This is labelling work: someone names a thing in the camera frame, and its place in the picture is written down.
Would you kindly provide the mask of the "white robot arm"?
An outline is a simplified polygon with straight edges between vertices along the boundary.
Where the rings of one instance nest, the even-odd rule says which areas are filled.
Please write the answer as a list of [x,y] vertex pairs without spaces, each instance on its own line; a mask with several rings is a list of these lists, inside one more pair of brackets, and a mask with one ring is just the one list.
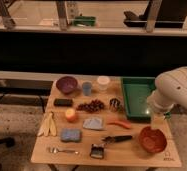
[[187,67],[163,72],[155,78],[156,89],[147,97],[151,128],[160,128],[157,118],[170,112],[175,104],[187,110]]

